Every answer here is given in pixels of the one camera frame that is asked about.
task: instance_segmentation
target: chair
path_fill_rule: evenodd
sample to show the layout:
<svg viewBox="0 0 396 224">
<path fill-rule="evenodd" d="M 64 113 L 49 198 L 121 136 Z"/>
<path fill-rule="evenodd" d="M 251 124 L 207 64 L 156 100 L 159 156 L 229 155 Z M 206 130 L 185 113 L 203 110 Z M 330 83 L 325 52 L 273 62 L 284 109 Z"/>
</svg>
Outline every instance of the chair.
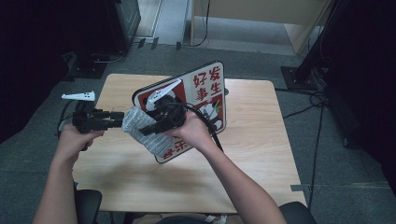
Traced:
<svg viewBox="0 0 396 224">
<path fill-rule="evenodd" d="M 102 202 L 102 193 L 93 189 L 75 189 L 78 224 L 95 224 Z"/>
<path fill-rule="evenodd" d="M 288 224 L 317 224 L 311 212 L 302 203 L 285 203 L 280 205 L 279 209 Z"/>
</svg>

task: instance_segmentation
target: person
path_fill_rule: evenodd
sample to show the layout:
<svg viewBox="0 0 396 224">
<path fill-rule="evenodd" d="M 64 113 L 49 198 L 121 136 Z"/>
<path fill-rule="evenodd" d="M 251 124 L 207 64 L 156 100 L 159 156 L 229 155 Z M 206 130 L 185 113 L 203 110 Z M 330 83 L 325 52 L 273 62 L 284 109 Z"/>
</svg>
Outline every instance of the person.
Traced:
<svg viewBox="0 0 396 224">
<path fill-rule="evenodd" d="M 103 133 L 81 134 L 64 126 L 34 223 L 77 223 L 72 168 L 80 149 Z M 244 223 L 286 223 L 273 198 L 218 148 L 194 113 L 187 112 L 183 126 L 165 134 L 182 138 L 205 156 Z"/>
</svg>

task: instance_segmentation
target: black cable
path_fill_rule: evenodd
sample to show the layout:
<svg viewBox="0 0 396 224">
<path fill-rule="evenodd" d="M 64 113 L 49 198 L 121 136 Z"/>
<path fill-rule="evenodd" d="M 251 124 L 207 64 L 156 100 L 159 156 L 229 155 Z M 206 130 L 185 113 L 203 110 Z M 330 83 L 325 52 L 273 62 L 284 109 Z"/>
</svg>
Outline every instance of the black cable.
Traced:
<svg viewBox="0 0 396 224">
<path fill-rule="evenodd" d="M 69 107 L 69 105 L 73 102 L 74 100 L 69 100 L 67 101 L 66 105 L 64 105 L 64 109 L 62 110 L 61 113 L 61 117 L 59 118 L 59 122 L 58 125 L 56 126 L 56 135 L 58 136 L 58 138 L 61 136 L 61 131 L 59 130 L 59 128 L 61 127 L 61 124 L 64 120 L 71 118 L 72 116 L 68 116 L 67 118 L 64 118 L 64 113 L 66 113 L 66 109 L 67 107 Z"/>
<path fill-rule="evenodd" d="M 317 134 L 317 142 L 315 143 L 314 162 L 312 164 L 312 177 L 311 177 L 311 185 L 310 185 L 310 190 L 309 190 L 309 201 L 308 201 L 308 210 L 309 211 L 311 211 L 312 200 L 313 200 L 313 197 L 314 197 L 314 186 L 315 186 L 315 177 L 316 177 L 316 170 L 317 170 L 317 157 L 318 157 L 318 143 L 319 143 L 321 125 L 322 125 L 322 120 L 323 120 L 324 106 L 325 105 L 323 105 L 321 107 L 321 110 L 320 110 L 320 119 L 319 119 L 319 127 L 318 127 L 318 134 Z"/>
<path fill-rule="evenodd" d="M 191 103 L 186 103 L 186 105 L 189 105 L 189 106 L 191 106 L 191 107 L 195 106 L 195 105 L 193 105 L 193 104 L 191 104 Z"/>
<path fill-rule="evenodd" d="M 204 39 L 201 41 L 201 43 L 199 43 L 199 44 L 196 44 L 196 45 L 191 45 L 191 47 L 198 47 L 198 46 L 201 46 L 204 42 L 205 42 L 205 40 L 206 40 L 206 38 L 207 38 L 207 20 L 209 19 L 209 9 L 210 9 L 210 0 L 207 2 L 207 9 L 206 9 L 206 28 L 205 28 L 205 36 L 204 36 Z"/>
<path fill-rule="evenodd" d="M 198 118 L 206 125 L 207 129 L 209 130 L 210 135 L 213 137 L 213 140 L 215 140 L 215 143 L 218 146 L 218 148 L 221 151 L 223 151 L 221 143 L 220 143 L 220 141 L 218 139 L 218 135 L 216 134 L 215 129 L 213 128 L 213 126 L 209 123 L 209 121 L 205 118 L 205 116 L 200 111 L 192 108 L 191 106 L 180 104 L 180 103 L 168 103 L 168 104 L 165 104 L 165 105 L 161 106 L 159 109 L 164 108 L 164 107 L 169 106 L 169 105 L 182 106 L 182 107 L 184 107 L 186 109 L 189 109 L 194 114 L 196 114 L 198 116 Z"/>
<path fill-rule="evenodd" d="M 110 212 L 110 223 L 114 224 L 114 217 L 113 217 L 113 212 Z"/>
<path fill-rule="evenodd" d="M 121 60 L 123 57 L 125 56 L 125 51 L 122 53 L 122 55 L 118 58 L 118 59 L 116 59 L 116 60 L 112 60 L 112 61 L 104 61 L 104 62 L 102 62 L 102 61 L 96 61 L 96 60 L 93 60 L 93 62 L 94 63 L 116 63 L 116 62 L 118 62 L 119 60 Z"/>
<path fill-rule="evenodd" d="M 320 36 L 320 32 L 321 32 L 321 29 L 322 29 L 322 27 L 323 26 L 319 26 L 319 30 L 318 30 L 318 36 L 317 36 L 317 39 L 319 38 L 319 36 Z"/>
<path fill-rule="evenodd" d="M 317 139 L 315 143 L 315 150 L 314 150 L 314 161 L 312 164 L 312 177 L 311 177 L 311 184 L 310 184 L 310 189 L 309 189 L 309 199 L 308 199 L 308 210 L 311 211 L 312 208 L 312 201 L 314 197 L 314 187 L 315 187 L 315 178 L 316 178 L 316 170 L 317 170 L 317 158 L 318 158 L 318 143 L 319 143 L 319 138 L 320 138 L 320 133 L 321 133 L 321 126 L 322 126 L 322 121 L 323 121 L 323 110 L 324 107 L 328 104 L 327 99 L 322 99 L 321 97 L 326 97 L 325 93 L 323 91 L 314 91 L 314 92 L 308 92 L 308 91 L 295 91 L 295 90 L 286 90 L 286 89 L 276 89 L 277 91 L 286 91 L 286 92 L 292 92 L 292 93 L 300 93 L 300 94 L 305 94 L 309 95 L 309 102 L 311 106 L 301 110 L 297 111 L 294 113 L 291 113 L 287 116 L 285 116 L 283 119 L 286 119 L 288 117 L 294 116 L 301 114 L 305 112 L 308 109 L 311 109 L 313 107 L 321 107 L 320 109 L 320 118 L 319 118 L 319 127 L 318 127 L 318 134 L 317 134 Z"/>
<path fill-rule="evenodd" d="M 323 80 L 322 72 L 323 72 L 323 70 L 321 68 L 318 68 L 318 67 L 313 67 L 312 68 L 312 74 L 314 75 L 316 82 L 322 88 L 325 88 L 327 86 L 327 83 Z"/>
</svg>

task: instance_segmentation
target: white remote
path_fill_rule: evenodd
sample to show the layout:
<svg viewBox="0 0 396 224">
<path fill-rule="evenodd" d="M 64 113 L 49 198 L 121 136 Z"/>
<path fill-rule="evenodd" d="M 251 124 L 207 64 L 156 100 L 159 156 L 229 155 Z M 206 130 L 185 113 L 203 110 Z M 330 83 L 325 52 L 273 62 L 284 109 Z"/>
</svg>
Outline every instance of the white remote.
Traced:
<svg viewBox="0 0 396 224">
<path fill-rule="evenodd" d="M 68 100 L 82 100 L 82 101 L 95 101 L 95 92 L 84 92 L 84 93 L 78 93 L 78 94 L 63 94 L 62 99 L 68 99 Z"/>
</svg>

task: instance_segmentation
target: white controller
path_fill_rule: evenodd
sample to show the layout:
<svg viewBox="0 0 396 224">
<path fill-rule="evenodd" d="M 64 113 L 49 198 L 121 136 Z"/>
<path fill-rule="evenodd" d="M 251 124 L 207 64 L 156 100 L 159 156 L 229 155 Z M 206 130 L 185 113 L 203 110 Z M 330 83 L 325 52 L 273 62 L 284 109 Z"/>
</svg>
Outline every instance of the white controller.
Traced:
<svg viewBox="0 0 396 224">
<path fill-rule="evenodd" d="M 82 101 L 95 101 L 95 92 L 84 92 L 78 94 L 63 94 L 62 99 L 67 100 L 82 100 Z"/>
<path fill-rule="evenodd" d="M 163 98 L 167 93 L 169 93 L 180 82 L 181 82 L 181 79 L 178 78 L 174 83 L 170 84 L 169 86 L 153 92 L 148 97 L 148 103 L 146 104 L 146 109 L 148 111 L 154 110 L 155 109 L 155 104 L 154 103 L 157 102 L 159 99 Z"/>
</svg>

